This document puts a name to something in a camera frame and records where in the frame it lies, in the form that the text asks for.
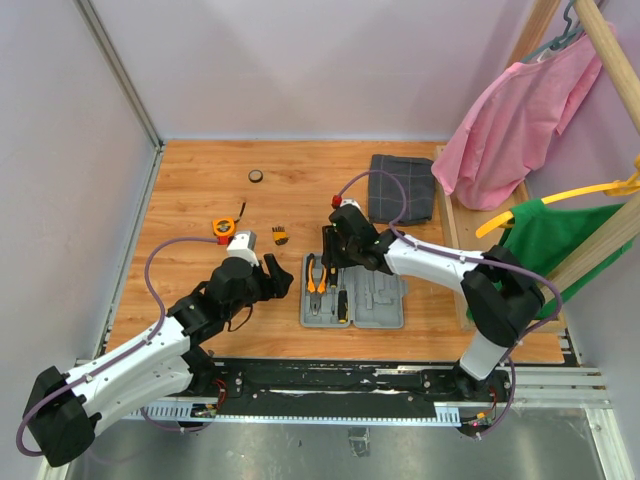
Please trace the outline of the orange black pliers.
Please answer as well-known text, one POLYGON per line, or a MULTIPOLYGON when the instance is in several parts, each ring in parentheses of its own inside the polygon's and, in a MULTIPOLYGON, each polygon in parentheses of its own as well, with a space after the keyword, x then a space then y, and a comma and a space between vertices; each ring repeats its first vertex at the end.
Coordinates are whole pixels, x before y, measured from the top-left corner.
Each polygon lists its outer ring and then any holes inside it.
POLYGON ((314 277, 314 268, 316 266, 316 256, 310 253, 306 260, 306 292, 309 295, 310 311, 312 315, 318 315, 321 307, 322 296, 326 293, 327 269, 322 264, 321 275, 318 281, 314 277))

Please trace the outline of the flathead screwdriver black yellow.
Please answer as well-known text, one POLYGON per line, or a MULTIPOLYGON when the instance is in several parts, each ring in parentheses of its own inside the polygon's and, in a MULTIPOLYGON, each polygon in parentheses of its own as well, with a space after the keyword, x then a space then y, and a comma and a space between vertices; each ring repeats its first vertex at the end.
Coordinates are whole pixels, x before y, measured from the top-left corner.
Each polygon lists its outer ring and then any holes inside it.
POLYGON ((345 289, 338 292, 337 315, 341 324, 348 322, 348 292, 345 289))

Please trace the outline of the yellow tape measure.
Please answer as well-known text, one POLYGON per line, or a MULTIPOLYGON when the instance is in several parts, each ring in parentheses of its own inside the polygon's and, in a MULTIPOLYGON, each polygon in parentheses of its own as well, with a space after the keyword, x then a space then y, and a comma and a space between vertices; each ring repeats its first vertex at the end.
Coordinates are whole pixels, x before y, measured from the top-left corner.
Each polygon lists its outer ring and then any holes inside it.
POLYGON ((212 221, 213 234, 218 238, 231 238, 235 235, 239 222, 246 208, 243 201, 239 213, 235 217, 222 217, 212 221))

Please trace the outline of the grey plastic tool case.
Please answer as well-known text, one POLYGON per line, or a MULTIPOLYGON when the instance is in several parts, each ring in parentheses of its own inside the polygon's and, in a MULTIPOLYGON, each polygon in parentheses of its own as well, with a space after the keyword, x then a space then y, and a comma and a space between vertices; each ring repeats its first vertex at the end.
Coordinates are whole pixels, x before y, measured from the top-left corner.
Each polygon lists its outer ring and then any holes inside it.
MULTIPOLYGON (((331 314, 331 290, 326 281, 326 293, 322 296, 320 312, 312 315, 309 295, 306 292, 306 260, 310 253, 303 257, 301 279, 300 323, 307 328, 344 329, 355 326, 360 329, 397 330, 404 327, 403 300, 407 293, 406 281, 397 275, 373 272, 362 266, 338 269, 336 315, 331 314), (348 322, 338 321, 338 292, 348 292, 348 322)), ((318 281, 321 275, 320 256, 316 256, 314 277, 318 281)))

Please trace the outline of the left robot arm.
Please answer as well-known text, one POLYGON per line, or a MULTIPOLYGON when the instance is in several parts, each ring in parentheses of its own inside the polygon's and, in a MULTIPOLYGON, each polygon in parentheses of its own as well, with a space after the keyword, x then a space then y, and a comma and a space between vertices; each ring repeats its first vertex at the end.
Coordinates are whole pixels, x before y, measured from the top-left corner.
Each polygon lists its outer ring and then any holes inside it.
POLYGON ((209 280, 135 338, 66 373, 56 367, 41 372, 20 429, 30 432, 38 455, 60 467, 139 408, 172 394, 207 393, 214 367, 202 343, 221 333, 241 310, 285 297, 292 281, 272 254, 257 263, 225 259, 209 280))

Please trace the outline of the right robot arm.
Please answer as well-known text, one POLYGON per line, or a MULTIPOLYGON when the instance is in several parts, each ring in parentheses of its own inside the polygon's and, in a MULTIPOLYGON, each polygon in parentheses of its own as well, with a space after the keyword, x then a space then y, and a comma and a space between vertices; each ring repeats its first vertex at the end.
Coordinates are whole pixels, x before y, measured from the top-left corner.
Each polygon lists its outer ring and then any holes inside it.
POLYGON ((539 276, 524 269, 506 248, 456 250, 407 235, 380 232, 360 208, 335 209, 322 227, 322 263, 329 269, 363 267, 410 276, 464 296, 476 326, 471 343, 452 369, 455 392, 474 400, 486 392, 496 366, 506 359, 543 306, 539 276))

